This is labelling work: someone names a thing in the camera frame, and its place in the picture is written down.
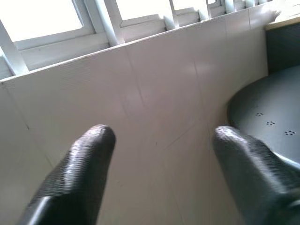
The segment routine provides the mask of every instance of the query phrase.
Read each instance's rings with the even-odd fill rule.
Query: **perforated holes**
[[[275,122],[273,122],[273,121],[268,121],[268,122],[267,122],[267,125],[268,125],[268,126],[273,126],[273,125],[275,125]]]
[[[289,130],[289,131],[285,131],[285,135],[295,135],[296,132]]]

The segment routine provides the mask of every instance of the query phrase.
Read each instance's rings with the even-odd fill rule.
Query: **wall tile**
[[[248,10],[225,17],[227,32],[227,91],[230,97],[249,83],[253,75],[252,41]]]
[[[203,120],[162,154],[185,225],[211,224],[209,146],[209,132]]]
[[[127,51],[138,77],[146,114],[154,118],[152,126],[156,125],[161,148],[165,148],[204,116],[186,30],[133,43]]]
[[[227,69],[226,23],[224,17],[214,18],[187,28],[197,69],[206,117],[210,124],[231,94]]]
[[[142,124],[128,119],[114,128],[117,147],[99,224],[182,224],[164,172],[156,125],[152,126],[155,116],[147,120],[148,116],[143,115]]]
[[[3,85],[0,102],[0,224],[14,225],[51,166]]]
[[[212,148],[210,151],[210,176],[211,224],[241,225],[240,213]]]
[[[53,164],[89,127],[114,126],[142,101],[124,47],[6,82]]]

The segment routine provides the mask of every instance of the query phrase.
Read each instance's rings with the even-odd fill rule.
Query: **window frame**
[[[116,0],[111,0],[111,1],[113,2],[113,5],[115,6],[115,13],[116,13],[116,17],[118,19],[120,28],[137,25],[137,24],[141,24],[141,23],[147,23],[147,22],[151,22],[151,21],[157,21],[157,20],[162,19],[159,16],[159,14],[151,14],[151,15],[145,15],[145,16],[140,16],[140,17],[136,17],[136,18],[123,20],[117,1]]]
[[[72,0],[74,8],[82,27],[76,30],[70,30],[62,33],[51,34],[42,37],[35,37],[26,40],[15,41],[14,44],[18,50],[30,49],[42,45],[48,45],[61,42],[81,36],[91,35],[95,33],[92,21],[85,5],[85,0]]]
[[[13,76],[4,57],[4,52],[0,47],[0,80],[8,76]]]
[[[189,14],[189,13],[195,13],[197,12],[194,7],[188,7],[188,8],[181,8],[181,9],[176,9],[175,13],[177,16],[179,15],[184,15],[184,14]]]
[[[222,6],[221,1],[220,0],[216,0],[216,2],[208,4],[209,8],[215,8],[215,7],[219,7]]]

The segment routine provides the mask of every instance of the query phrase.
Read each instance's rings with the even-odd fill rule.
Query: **white wall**
[[[0,224],[98,123],[117,136],[100,224],[241,224],[210,140],[232,95],[267,75],[272,17],[249,8],[4,81]]]

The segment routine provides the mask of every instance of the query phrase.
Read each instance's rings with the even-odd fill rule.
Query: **white window frame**
[[[2,49],[1,53],[3,53],[3,56],[0,58],[2,61],[3,59],[6,61],[13,75],[22,75],[29,71],[23,57],[12,42],[1,20],[0,47]]]
[[[110,30],[114,31],[115,37],[109,38],[111,45],[119,45],[132,40],[147,37],[156,33],[164,32],[178,28],[178,21],[175,15],[175,10],[172,0],[170,8],[166,9],[163,18],[158,14],[146,15],[137,18],[123,20],[116,0],[96,0],[98,8],[101,10],[105,5],[107,12],[101,14],[108,14],[110,19],[106,17],[106,33]]]
[[[234,0],[236,11],[266,3],[267,0]]]
[[[197,11],[193,7],[181,8],[175,10],[176,15],[184,15],[184,14],[195,13],[195,12]]]
[[[216,0],[216,2],[208,4],[209,8],[215,8],[215,7],[219,7],[221,6],[221,1],[220,0]]]

